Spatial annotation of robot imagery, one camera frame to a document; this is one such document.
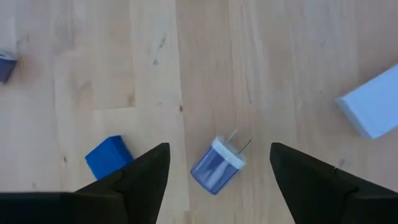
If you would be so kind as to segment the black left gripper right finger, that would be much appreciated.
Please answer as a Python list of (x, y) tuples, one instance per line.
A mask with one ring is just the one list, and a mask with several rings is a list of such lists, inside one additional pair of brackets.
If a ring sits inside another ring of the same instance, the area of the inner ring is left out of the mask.
[(398, 193), (285, 144), (270, 162), (295, 224), (398, 224)]

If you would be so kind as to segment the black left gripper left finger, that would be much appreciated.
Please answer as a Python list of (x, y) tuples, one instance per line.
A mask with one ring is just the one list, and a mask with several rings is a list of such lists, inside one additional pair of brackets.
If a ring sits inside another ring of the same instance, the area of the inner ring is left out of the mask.
[(156, 224), (169, 168), (163, 142), (76, 192), (0, 193), (0, 224)]

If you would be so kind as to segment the white rectangular box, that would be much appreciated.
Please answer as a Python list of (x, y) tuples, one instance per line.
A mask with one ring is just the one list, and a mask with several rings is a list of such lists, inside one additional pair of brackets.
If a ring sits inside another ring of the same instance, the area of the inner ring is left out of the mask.
[(336, 99), (343, 114), (366, 138), (398, 127), (398, 64)]

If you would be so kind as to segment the blue rectangular block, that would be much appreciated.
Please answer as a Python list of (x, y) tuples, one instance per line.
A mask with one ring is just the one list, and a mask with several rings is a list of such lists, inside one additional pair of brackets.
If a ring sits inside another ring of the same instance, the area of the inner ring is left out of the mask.
[(120, 135), (110, 136), (85, 156), (96, 180), (131, 163), (134, 158)]

